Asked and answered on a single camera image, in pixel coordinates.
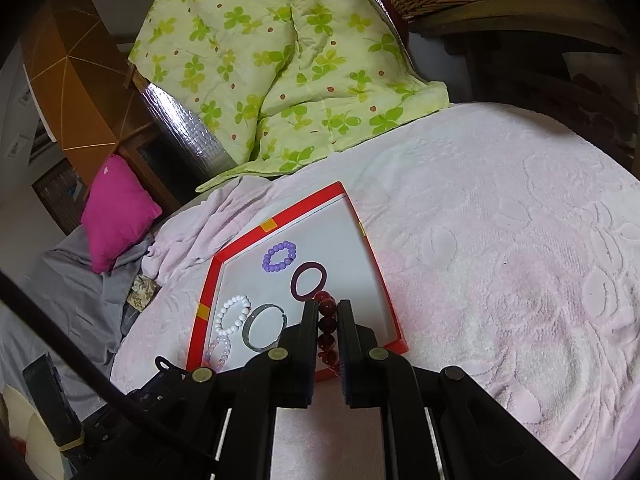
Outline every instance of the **patterned fabric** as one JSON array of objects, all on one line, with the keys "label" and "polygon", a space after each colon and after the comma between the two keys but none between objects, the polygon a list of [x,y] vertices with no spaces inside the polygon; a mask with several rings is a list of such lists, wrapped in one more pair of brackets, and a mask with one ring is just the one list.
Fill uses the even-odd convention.
[{"label": "patterned fabric", "polygon": [[[230,192],[232,184],[215,190],[207,224],[247,232],[340,180],[398,315],[405,357],[429,370],[462,367],[578,478],[614,477],[640,436],[640,182],[633,175],[551,118],[477,103],[396,128],[262,189],[251,180],[252,196]],[[165,232],[164,243],[185,240],[174,233]],[[212,233],[205,227],[188,238],[191,261],[201,263],[171,279],[123,341],[111,374],[121,391],[152,377],[157,355],[186,362],[217,250]],[[327,272],[332,290],[341,278]],[[288,280],[280,286],[288,295]],[[345,406],[340,381],[316,384],[309,410],[279,411],[277,427],[272,480],[384,476],[380,418]],[[327,428],[340,437],[327,438]]]},{"label": "patterned fabric", "polygon": [[199,191],[292,173],[449,104],[368,0],[155,0],[130,60],[239,164]]},{"label": "patterned fabric", "polygon": [[139,274],[131,285],[131,291],[127,296],[127,303],[138,312],[142,312],[146,309],[146,306],[151,303],[157,291],[158,284],[154,280]]}]

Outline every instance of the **pink pillow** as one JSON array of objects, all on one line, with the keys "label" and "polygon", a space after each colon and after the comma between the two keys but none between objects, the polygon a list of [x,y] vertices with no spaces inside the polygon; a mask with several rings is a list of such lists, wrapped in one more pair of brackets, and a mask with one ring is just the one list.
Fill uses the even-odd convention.
[{"label": "pink pillow", "polygon": [[107,158],[91,185],[81,220],[89,239],[92,271],[110,270],[161,214],[124,159]]}]

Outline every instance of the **white beaded bracelet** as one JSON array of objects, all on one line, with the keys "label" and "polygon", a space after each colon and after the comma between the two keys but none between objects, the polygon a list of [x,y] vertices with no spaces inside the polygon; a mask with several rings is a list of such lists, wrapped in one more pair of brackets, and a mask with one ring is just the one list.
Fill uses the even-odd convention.
[{"label": "white beaded bracelet", "polygon": [[[240,310],[238,319],[234,321],[231,327],[222,328],[222,319],[223,317],[225,317],[226,311],[238,303],[242,305],[242,309]],[[250,310],[251,303],[246,296],[243,295],[232,297],[230,300],[225,301],[224,305],[220,308],[220,311],[216,314],[216,319],[213,322],[213,330],[215,330],[218,335],[231,335],[234,332],[237,332],[238,329],[242,326],[242,323],[244,323],[244,320],[246,319],[246,316],[247,314],[249,314]]]}]

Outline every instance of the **red bead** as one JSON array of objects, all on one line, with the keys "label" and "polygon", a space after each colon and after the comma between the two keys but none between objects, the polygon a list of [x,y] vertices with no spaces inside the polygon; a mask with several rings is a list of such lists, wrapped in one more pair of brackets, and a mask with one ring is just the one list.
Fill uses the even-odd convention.
[{"label": "red bead", "polygon": [[333,347],[335,346],[335,339],[334,336],[332,336],[331,334],[320,334],[318,336],[318,347],[327,352],[328,350],[331,350]]},{"label": "red bead", "polygon": [[331,295],[326,290],[321,290],[314,294],[314,300],[316,301],[328,300],[330,297]]},{"label": "red bead", "polygon": [[338,362],[338,354],[335,350],[321,352],[320,360],[327,366],[334,366]]},{"label": "red bead", "polygon": [[338,328],[338,322],[333,317],[323,317],[318,321],[318,328],[325,334],[330,334]]},{"label": "red bead", "polygon": [[318,312],[323,316],[332,316],[336,310],[338,310],[338,306],[335,304],[334,298],[322,300],[318,306]]}]

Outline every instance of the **pink blanket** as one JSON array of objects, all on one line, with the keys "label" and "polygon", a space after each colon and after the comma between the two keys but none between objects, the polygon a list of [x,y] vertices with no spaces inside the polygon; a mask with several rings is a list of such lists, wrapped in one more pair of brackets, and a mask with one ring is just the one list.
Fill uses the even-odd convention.
[{"label": "pink blanket", "polygon": [[[145,262],[166,284],[116,356],[139,387],[183,365],[208,259],[340,180],[364,225],[413,364],[457,364],[580,478],[609,480],[640,437],[640,183],[555,121],[469,104],[292,176],[247,177],[161,230]],[[339,381],[280,410],[272,478],[382,478],[376,412]]]}]

